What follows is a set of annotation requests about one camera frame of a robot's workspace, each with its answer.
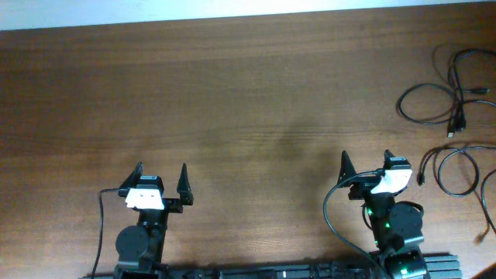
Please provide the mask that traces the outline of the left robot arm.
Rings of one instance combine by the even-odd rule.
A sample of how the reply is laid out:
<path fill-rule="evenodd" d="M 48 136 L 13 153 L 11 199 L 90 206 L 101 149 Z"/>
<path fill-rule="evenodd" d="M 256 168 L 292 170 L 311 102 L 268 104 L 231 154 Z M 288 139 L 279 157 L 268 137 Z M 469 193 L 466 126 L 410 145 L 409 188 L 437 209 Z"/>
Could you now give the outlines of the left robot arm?
<path fill-rule="evenodd" d="M 162 256 L 168 217 L 181 214 L 185 206 L 194 204 L 185 164 L 181 167 L 176 190 L 177 198 L 165 198 L 162 178 L 145 175 L 141 162 L 120 185 L 118 196 L 139 216 L 135 225 L 124 228 L 116 238 L 119 258 L 113 274 L 115 279 L 167 277 Z"/>

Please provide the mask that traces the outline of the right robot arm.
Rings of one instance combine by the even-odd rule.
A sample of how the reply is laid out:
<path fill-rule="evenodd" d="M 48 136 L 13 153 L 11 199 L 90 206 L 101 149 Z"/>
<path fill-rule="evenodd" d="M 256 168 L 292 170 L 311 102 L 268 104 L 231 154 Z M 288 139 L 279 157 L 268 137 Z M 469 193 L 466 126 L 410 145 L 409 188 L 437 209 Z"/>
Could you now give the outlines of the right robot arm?
<path fill-rule="evenodd" d="M 427 278 L 427 266 L 419 245 L 423 207 L 409 201 L 395 201 L 406 190 L 412 166 L 405 157 L 384 151 L 383 167 L 359 174 L 346 151 L 341 155 L 338 183 L 349 188 L 348 199 L 364 201 L 363 215 L 370 221 L 377 255 L 372 257 L 382 278 Z"/>

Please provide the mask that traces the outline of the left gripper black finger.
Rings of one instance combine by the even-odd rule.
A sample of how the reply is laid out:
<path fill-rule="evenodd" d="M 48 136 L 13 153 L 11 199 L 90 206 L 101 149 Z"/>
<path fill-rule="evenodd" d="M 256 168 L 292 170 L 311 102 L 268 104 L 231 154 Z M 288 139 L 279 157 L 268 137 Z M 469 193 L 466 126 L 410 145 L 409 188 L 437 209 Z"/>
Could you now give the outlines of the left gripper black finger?
<path fill-rule="evenodd" d="M 186 164 L 183 164 L 181 168 L 181 174 L 177 183 L 177 193 L 179 194 L 182 205 L 193 205 L 194 196 L 188 180 L 188 169 Z"/>
<path fill-rule="evenodd" d="M 131 188 L 135 188 L 143 175 L 143 163 L 138 162 L 131 174 L 121 183 L 118 196 L 127 196 Z"/>

